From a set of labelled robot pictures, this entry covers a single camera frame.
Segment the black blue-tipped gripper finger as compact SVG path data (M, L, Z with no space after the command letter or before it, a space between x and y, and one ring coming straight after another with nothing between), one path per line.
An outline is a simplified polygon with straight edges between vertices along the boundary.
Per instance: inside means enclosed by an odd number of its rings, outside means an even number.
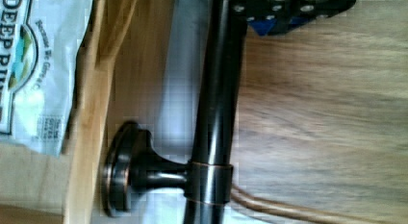
M285 35L352 8L356 0L231 0L234 15L260 37Z

